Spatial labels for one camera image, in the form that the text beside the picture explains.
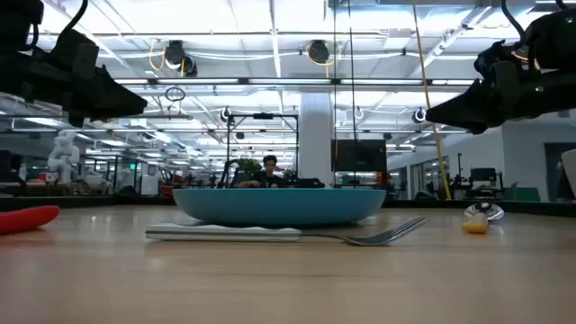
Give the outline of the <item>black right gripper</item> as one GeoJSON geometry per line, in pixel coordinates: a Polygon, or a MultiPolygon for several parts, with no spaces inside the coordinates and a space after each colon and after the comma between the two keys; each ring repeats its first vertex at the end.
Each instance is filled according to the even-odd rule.
{"type": "Polygon", "coordinates": [[[491,70],[496,107],[491,101],[492,89],[481,80],[474,80],[464,93],[428,109],[427,120],[482,134],[507,120],[534,119],[575,108],[574,69],[532,73],[517,70],[510,62],[500,62],[491,70]]]}

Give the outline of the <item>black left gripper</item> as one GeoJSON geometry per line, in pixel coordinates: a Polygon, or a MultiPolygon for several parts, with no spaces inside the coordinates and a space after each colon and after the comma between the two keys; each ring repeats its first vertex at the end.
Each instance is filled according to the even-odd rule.
{"type": "Polygon", "coordinates": [[[1,91],[28,103],[41,101],[62,107],[73,127],[90,122],[134,117],[148,102],[115,82],[105,67],[96,67],[97,51],[75,53],[35,50],[1,53],[1,91]]]}

